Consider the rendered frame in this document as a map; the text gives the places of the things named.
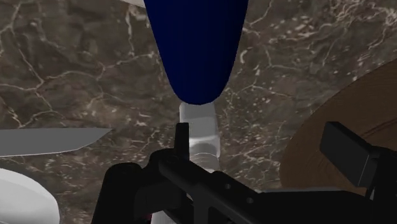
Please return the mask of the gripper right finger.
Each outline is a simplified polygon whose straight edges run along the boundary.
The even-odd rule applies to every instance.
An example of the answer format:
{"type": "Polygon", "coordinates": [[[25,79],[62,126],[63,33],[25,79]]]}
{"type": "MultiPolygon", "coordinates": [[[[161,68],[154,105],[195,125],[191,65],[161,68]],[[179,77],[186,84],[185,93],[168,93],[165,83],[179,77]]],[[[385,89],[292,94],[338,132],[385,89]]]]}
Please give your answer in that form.
{"type": "Polygon", "coordinates": [[[397,199],[397,151],[374,146],[340,122],[326,122],[320,152],[355,187],[397,199]]]}

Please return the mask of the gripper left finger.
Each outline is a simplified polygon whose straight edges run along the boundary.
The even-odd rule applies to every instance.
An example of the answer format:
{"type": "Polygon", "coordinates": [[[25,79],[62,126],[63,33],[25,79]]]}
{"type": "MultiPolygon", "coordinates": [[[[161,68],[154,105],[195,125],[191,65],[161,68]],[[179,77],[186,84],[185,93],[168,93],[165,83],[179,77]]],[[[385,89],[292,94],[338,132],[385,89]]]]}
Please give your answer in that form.
{"type": "Polygon", "coordinates": [[[178,123],[173,148],[153,152],[146,167],[128,162],[106,171],[91,224],[140,224],[158,211],[176,224],[264,224],[258,196],[191,162],[189,125],[178,123]]]}

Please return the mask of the round brown wooden board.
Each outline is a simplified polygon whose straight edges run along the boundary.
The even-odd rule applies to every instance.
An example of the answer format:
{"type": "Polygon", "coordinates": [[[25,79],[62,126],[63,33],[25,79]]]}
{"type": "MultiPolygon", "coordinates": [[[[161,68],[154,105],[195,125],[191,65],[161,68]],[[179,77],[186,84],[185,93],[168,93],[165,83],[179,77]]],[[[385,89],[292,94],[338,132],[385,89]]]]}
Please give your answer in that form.
{"type": "Polygon", "coordinates": [[[334,186],[364,195],[319,151],[326,122],[345,125],[370,144],[397,151],[397,59],[360,77],[319,107],[289,141],[279,177],[283,188],[334,186]]]}

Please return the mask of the white bowl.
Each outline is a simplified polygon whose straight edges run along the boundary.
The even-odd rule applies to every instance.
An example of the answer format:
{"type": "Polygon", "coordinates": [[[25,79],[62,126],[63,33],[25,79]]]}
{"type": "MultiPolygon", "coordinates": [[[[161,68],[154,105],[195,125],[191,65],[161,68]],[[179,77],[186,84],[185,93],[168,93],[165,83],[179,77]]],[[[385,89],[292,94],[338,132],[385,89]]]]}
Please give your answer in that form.
{"type": "Polygon", "coordinates": [[[0,224],[60,224],[59,206],[37,181],[0,168],[0,224]]]}

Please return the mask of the white plate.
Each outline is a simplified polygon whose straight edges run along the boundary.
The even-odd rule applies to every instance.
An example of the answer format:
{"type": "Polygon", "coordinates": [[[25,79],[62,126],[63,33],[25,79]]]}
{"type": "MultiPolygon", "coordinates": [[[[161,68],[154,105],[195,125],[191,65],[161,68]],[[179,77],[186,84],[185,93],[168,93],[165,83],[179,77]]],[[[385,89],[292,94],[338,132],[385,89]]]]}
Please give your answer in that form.
{"type": "Polygon", "coordinates": [[[121,1],[129,3],[129,4],[134,5],[134,6],[145,8],[144,0],[121,0],[121,1]]]}

